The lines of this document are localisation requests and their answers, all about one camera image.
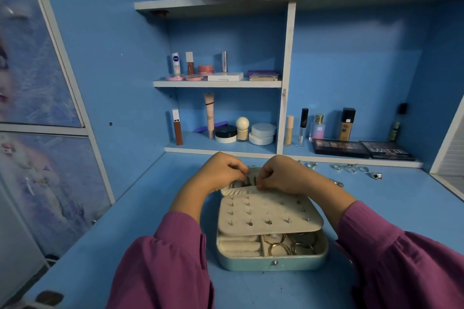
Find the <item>eyeshadow palette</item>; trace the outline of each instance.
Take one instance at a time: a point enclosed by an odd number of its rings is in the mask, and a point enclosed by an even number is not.
[[[368,142],[360,141],[369,151],[373,159],[407,160],[415,161],[414,155],[410,154],[394,142]]]
[[[348,156],[351,158],[370,157],[369,152],[360,142],[335,141],[330,139],[313,139],[316,154]]]

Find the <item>pink cream tube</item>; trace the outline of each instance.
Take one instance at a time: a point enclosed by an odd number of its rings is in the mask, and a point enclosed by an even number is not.
[[[206,119],[208,121],[208,134],[214,139],[214,93],[205,93]]]

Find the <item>person's left hand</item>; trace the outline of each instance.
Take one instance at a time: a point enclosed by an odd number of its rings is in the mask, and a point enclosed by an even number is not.
[[[245,180],[250,170],[233,155],[217,152],[187,181],[184,187],[210,194],[231,182]]]

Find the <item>purple sleeve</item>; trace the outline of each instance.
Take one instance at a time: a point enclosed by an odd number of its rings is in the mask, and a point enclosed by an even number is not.
[[[212,308],[205,247],[206,236],[191,216],[168,212],[153,237],[140,237],[126,250],[106,308]]]
[[[390,224],[363,202],[352,204],[336,245],[359,275],[360,308],[464,308],[464,256]]]

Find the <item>open jewelry box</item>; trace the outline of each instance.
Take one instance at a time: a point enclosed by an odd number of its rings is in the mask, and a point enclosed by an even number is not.
[[[232,271],[315,270],[328,253],[323,219],[309,198],[279,190],[260,192],[261,168],[223,195],[217,222],[219,263]]]

